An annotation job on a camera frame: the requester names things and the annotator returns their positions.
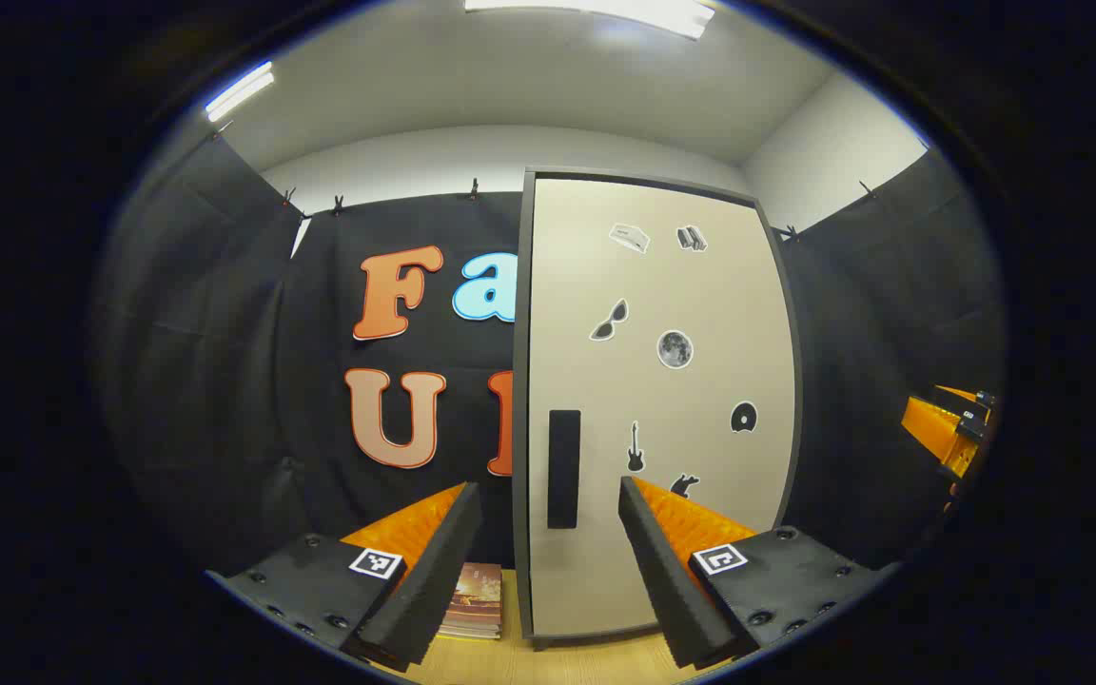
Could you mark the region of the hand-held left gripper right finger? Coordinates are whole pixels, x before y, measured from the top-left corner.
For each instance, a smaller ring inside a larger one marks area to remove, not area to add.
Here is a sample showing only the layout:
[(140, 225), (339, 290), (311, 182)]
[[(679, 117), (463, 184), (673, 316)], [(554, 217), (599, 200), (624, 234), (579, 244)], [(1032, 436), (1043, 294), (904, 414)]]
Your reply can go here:
[(752, 532), (635, 477), (620, 481), (618, 515), (680, 667), (770, 650), (849, 610), (899, 569), (861, 566), (796, 526)]

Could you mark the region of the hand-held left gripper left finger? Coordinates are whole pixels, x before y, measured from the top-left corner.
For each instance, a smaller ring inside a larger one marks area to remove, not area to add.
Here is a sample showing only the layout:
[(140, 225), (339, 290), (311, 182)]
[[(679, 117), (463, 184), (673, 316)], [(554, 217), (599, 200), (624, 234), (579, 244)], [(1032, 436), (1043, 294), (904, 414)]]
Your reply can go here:
[(480, 487), (448, 487), (342, 538), (301, 533), (214, 585), (322, 654), (404, 672), (439, 632), (481, 528)]

